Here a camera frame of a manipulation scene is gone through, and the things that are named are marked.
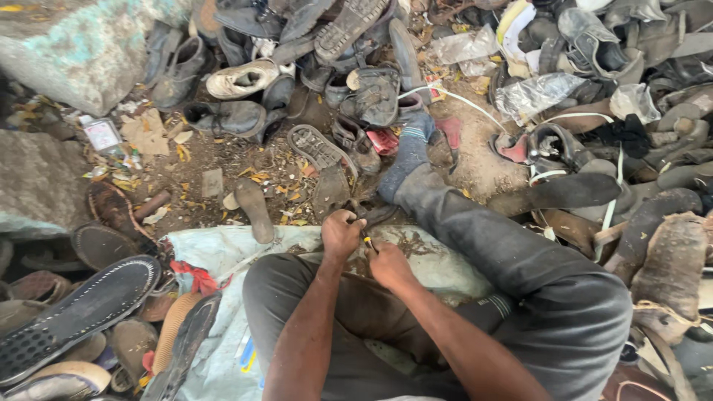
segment leg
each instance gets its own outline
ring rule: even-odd
[[[294,255],[279,254],[260,258],[248,271],[243,284],[243,300],[263,373],[266,373],[270,366],[272,351],[284,324],[314,280],[317,268],[314,263],[308,263]],[[388,301],[387,298],[371,299],[368,293],[359,291],[359,285],[350,286],[348,291],[343,291],[344,281],[345,279],[342,279],[340,283],[337,311],[341,311],[340,315],[350,312],[347,315],[354,314],[358,318],[346,317],[346,324],[365,333],[371,332],[372,335],[407,341],[408,335],[390,335],[389,330],[383,330],[368,315],[358,313],[360,310],[383,305],[385,300]],[[343,294],[348,293],[358,293],[360,299],[346,301]],[[405,324],[400,321],[408,323],[408,316],[399,318],[397,308],[391,307],[391,310],[393,313],[388,315],[392,318],[386,319],[389,324],[401,327]],[[428,348],[424,341],[416,341],[416,344]],[[425,395],[420,387],[415,380],[379,359],[366,348],[361,338],[347,331],[339,319],[335,320],[332,356],[327,381],[322,390],[323,400],[373,401],[400,395]]]
[[[396,183],[395,194],[393,183],[384,186],[395,204],[496,288],[523,300],[494,337],[556,400],[597,399],[628,336],[632,308],[621,280],[465,198],[427,163]]]

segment gray rock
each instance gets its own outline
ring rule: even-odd
[[[86,171],[78,142],[0,130],[0,234],[52,238],[89,221]]]
[[[186,24],[190,0],[66,0],[0,13],[0,68],[23,85],[94,116],[106,115],[143,78],[154,19]]]

